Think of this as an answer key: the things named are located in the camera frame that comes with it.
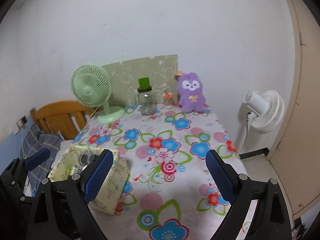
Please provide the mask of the yellow cartoon fabric storage box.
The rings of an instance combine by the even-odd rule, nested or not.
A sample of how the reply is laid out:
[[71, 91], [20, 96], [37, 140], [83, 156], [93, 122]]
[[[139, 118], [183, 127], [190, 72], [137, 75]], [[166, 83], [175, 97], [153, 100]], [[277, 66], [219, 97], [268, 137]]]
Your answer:
[[[55, 162], [48, 178], [51, 181], [66, 180], [73, 168], [81, 171], [84, 166], [80, 166], [78, 157], [83, 152], [91, 152], [97, 155], [103, 151], [102, 148], [71, 145], [61, 158]], [[89, 202], [89, 207], [108, 215], [113, 215], [120, 200], [126, 180], [130, 174], [126, 160], [120, 156], [118, 150], [112, 150], [113, 165], [97, 195], [95, 200]]]

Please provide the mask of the blue plaid bedding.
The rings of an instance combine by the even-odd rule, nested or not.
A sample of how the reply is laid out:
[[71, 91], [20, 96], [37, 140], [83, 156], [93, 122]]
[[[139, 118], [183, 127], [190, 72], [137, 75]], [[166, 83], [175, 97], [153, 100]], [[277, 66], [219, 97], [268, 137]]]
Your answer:
[[60, 150], [61, 142], [63, 142], [63, 139], [59, 133], [45, 133], [40, 130], [37, 124], [33, 124], [33, 126], [31, 126], [23, 140], [20, 157], [26, 159], [44, 148], [50, 150], [50, 157], [31, 172], [28, 172], [24, 186], [24, 193], [26, 196], [35, 196], [41, 180], [50, 174], [52, 164]]

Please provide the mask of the beige door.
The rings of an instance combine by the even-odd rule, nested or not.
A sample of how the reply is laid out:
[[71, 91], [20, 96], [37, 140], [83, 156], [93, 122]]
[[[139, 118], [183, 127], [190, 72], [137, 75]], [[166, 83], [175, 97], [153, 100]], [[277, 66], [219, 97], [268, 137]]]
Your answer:
[[280, 130], [267, 156], [293, 219], [319, 203], [319, 25], [303, 0], [287, 0], [295, 36], [295, 73]]

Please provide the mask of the wooden chair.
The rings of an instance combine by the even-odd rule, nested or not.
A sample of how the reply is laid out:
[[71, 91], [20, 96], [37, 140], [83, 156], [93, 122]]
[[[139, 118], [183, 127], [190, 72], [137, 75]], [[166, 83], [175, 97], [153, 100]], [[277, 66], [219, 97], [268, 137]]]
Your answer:
[[30, 115], [40, 128], [46, 133], [60, 132], [64, 139], [72, 140], [87, 124], [86, 115], [91, 115], [93, 109], [77, 101], [67, 100], [50, 103], [40, 109], [31, 109]]

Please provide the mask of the floral tablecloth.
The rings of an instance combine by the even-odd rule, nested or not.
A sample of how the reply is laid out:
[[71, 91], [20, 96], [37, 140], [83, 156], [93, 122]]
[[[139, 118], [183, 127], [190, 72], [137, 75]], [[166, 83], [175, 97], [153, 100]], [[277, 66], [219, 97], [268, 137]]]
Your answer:
[[93, 211], [108, 239], [210, 239], [230, 209], [205, 163], [216, 150], [238, 173], [245, 167], [227, 132], [209, 106], [185, 114], [158, 106], [152, 116], [136, 107], [102, 125], [92, 119], [68, 153], [114, 150], [130, 169], [111, 215]]

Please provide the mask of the white standing fan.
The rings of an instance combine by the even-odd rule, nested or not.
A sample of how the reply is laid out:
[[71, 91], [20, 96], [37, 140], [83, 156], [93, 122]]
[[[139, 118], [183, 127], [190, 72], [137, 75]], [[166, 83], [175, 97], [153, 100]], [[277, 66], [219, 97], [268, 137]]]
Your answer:
[[268, 90], [263, 94], [249, 90], [244, 96], [243, 104], [249, 112], [245, 117], [244, 132], [237, 144], [239, 152], [248, 138], [250, 128], [259, 134], [270, 133], [281, 123], [285, 114], [284, 100], [275, 90]]

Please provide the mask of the green desk fan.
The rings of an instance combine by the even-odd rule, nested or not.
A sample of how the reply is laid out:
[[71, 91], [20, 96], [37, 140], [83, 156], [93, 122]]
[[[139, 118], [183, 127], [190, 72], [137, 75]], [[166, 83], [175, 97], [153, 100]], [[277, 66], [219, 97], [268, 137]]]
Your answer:
[[112, 87], [104, 68], [87, 64], [79, 67], [72, 75], [71, 90], [76, 99], [87, 107], [103, 107], [97, 121], [108, 124], [119, 120], [125, 114], [120, 106], [109, 106]]

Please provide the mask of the glass jar green lid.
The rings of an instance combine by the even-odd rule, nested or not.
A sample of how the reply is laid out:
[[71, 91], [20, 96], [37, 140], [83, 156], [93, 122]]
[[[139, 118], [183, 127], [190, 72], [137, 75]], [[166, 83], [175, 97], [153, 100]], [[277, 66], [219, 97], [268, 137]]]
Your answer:
[[156, 113], [156, 100], [152, 92], [150, 80], [148, 77], [143, 77], [138, 80], [139, 87], [137, 89], [138, 108], [142, 115], [150, 116]]

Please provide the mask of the purple plush toy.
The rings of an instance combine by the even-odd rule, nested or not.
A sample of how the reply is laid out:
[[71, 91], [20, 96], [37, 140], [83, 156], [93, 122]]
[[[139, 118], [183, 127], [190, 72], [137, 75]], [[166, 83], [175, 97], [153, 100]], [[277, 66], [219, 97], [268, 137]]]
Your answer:
[[190, 72], [178, 77], [177, 92], [183, 113], [203, 112], [206, 99], [203, 85], [196, 73]]

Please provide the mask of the toothpick jar orange lid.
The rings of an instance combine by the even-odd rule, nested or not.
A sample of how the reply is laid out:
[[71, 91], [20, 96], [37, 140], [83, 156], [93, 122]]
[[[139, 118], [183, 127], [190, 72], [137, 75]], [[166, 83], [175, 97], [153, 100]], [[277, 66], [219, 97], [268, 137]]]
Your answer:
[[165, 108], [172, 108], [174, 105], [174, 96], [171, 93], [163, 94], [163, 106]]

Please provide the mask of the wall power socket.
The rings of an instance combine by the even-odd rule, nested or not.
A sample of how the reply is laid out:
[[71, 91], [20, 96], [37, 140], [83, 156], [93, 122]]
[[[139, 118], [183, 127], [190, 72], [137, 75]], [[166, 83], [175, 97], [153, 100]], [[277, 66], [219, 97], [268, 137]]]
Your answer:
[[28, 122], [28, 119], [26, 116], [23, 116], [22, 118], [20, 118], [17, 122], [16, 122], [16, 125], [18, 127], [18, 129], [21, 129], [23, 128], [26, 123]]

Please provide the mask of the green patterned wall board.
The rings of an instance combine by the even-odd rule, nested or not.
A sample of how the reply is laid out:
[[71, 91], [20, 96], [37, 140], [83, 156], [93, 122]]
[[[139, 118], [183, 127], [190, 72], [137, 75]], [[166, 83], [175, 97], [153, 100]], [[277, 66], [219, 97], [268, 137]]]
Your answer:
[[137, 103], [139, 79], [147, 77], [152, 88], [152, 94], [157, 103], [163, 102], [163, 94], [171, 93], [177, 100], [178, 70], [177, 55], [161, 55], [144, 57], [107, 64], [102, 66], [107, 71], [112, 87], [109, 99], [110, 106], [132, 106]]

